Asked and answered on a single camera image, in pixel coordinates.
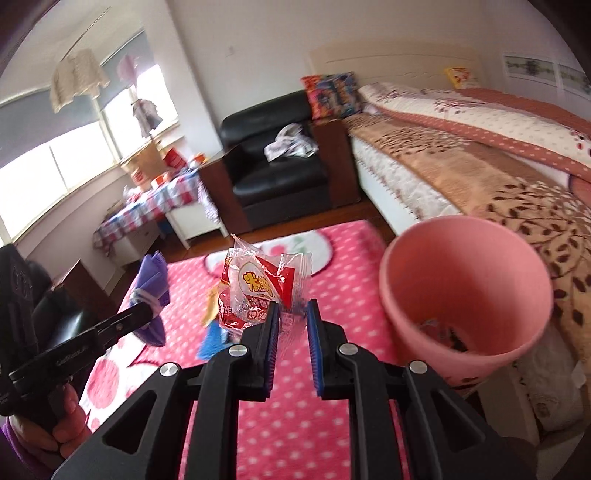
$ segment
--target black chair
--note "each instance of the black chair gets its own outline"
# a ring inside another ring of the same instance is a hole
[[[200,168],[229,232],[242,233],[324,212],[360,199],[355,166],[339,120],[313,124],[304,91],[234,113],[220,127],[225,152]],[[315,138],[318,154],[268,162],[264,148],[297,123]]]

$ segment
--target snack wrapper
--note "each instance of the snack wrapper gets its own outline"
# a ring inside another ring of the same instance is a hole
[[[280,345],[285,347],[304,331],[310,253],[270,256],[235,235],[228,250],[219,286],[219,321],[239,335],[267,319],[272,301],[281,309]]]

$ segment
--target pillow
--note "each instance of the pillow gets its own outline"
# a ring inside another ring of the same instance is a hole
[[[314,120],[331,116],[345,118],[362,109],[353,72],[312,75],[302,77],[301,82],[306,89]]]
[[[465,68],[454,68],[454,69],[445,69],[445,73],[447,73],[447,77],[450,79],[453,87],[456,90],[462,90],[464,88],[479,88],[480,83],[474,77],[472,72],[469,69]]]

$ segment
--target pink bucket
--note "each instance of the pink bucket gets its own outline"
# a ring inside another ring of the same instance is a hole
[[[523,355],[553,307],[548,271],[533,248],[501,225],[459,215],[418,223],[392,242],[379,292],[411,356],[451,385],[482,380]],[[466,351],[445,346],[426,325],[452,331]]]

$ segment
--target hand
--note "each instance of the hand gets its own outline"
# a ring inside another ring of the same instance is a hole
[[[86,414],[78,402],[76,390],[67,384],[64,387],[66,416],[53,429],[53,435],[31,420],[18,415],[10,417],[10,425],[21,445],[50,469],[55,470],[62,462],[58,451],[61,457],[68,458],[91,435],[86,426]]]

